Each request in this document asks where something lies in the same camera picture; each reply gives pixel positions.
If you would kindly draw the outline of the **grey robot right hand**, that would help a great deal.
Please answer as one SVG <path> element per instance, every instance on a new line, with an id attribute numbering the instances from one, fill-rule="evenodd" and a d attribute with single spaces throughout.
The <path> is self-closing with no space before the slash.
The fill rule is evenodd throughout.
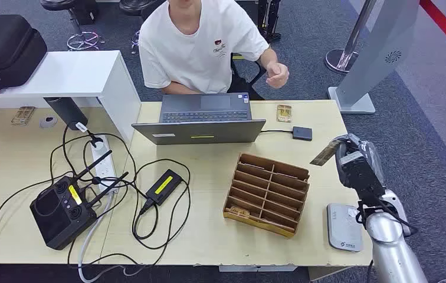
<path id="1" fill-rule="evenodd" d="M 348 186 L 349 179 L 347 176 L 347 171 L 342 169 L 341 159 L 354 152 L 360 152 L 362 156 L 366 158 L 366 161 L 370 165 L 370 168 L 380 183 L 382 185 L 385 183 L 381 158 L 376 146 L 372 142 L 361 140 L 353 133 L 335 137 L 332 141 L 339 142 L 339 145 L 336 146 L 336 153 L 334 154 L 334 157 L 339 179 L 344 186 Z"/>

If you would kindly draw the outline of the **person's left hand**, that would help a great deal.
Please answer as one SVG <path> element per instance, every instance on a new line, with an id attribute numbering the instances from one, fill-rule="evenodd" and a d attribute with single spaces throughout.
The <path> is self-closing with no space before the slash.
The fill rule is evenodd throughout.
<path id="1" fill-rule="evenodd" d="M 282 88 L 289 78 L 288 67 L 279 62 L 270 62 L 266 66 L 267 79 L 266 83 L 275 89 Z"/>

